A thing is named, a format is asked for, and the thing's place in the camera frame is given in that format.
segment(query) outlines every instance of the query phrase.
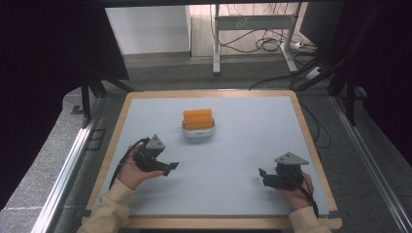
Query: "hand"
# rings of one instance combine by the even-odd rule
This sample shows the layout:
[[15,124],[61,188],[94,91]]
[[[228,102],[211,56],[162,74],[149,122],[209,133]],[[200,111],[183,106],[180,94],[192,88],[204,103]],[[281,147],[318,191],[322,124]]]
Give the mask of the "hand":
[[141,147],[143,147],[143,144],[139,144],[135,149],[133,149],[121,166],[118,175],[118,180],[132,190],[136,189],[136,187],[146,179],[160,177],[163,175],[162,171],[143,172],[136,166],[133,161],[133,154]]
[[[302,176],[304,178],[302,187],[306,191],[308,191],[309,194],[313,195],[314,188],[312,185],[311,177],[309,176],[309,174],[306,174],[304,172],[302,172]],[[294,211],[310,206],[309,201],[299,189],[295,189],[295,190],[276,189],[276,190],[280,191],[282,194],[286,196],[289,204],[291,205]]]

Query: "orange sponge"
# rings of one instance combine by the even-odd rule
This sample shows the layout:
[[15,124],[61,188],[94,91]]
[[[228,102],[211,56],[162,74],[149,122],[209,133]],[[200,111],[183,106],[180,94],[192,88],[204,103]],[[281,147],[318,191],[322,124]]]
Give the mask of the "orange sponge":
[[185,129],[206,129],[213,126],[212,110],[190,110],[183,112]]

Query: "wooden frame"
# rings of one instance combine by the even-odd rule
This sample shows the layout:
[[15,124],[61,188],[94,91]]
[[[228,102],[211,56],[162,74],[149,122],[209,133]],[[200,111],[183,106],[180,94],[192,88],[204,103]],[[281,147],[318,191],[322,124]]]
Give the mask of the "wooden frame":
[[[112,140],[106,151],[106,155],[101,166],[99,175],[90,195],[87,211],[91,211],[98,198],[100,189],[106,178],[107,171],[112,162],[113,155],[123,128],[127,111],[133,99],[139,98],[202,98],[202,97],[267,97],[267,96],[289,96],[292,100],[293,108],[296,113],[300,128],[305,138],[305,143],[310,152],[313,165],[320,180],[326,202],[331,213],[337,212],[337,206],[328,185],[324,169],[318,157],[312,137],[309,133],[303,112],[293,91],[290,90],[179,90],[179,91],[147,91],[129,93],[124,101],[120,112],[119,120]],[[319,221],[331,229],[342,226],[342,219],[319,218]],[[287,229],[292,228],[288,216],[277,217],[141,217],[131,216],[126,228],[139,229]]]

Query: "wall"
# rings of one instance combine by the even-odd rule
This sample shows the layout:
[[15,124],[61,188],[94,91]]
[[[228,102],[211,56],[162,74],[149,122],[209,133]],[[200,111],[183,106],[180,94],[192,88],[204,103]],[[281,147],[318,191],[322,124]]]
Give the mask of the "wall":
[[189,7],[106,9],[125,54],[189,51]]

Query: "beige sleeve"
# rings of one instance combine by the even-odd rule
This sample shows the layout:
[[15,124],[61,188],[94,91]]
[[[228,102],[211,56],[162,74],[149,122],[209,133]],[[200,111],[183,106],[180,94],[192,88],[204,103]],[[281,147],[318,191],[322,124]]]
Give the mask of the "beige sleeve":
[[295,233],[330,233],[330,229],[321,225],[313,212],[313,207],[297,210],[289,215]]
[[90,218],[79,228],[78,233],[118,232],[128,218],[127,203],[134,191],[118,179],[93,210]]

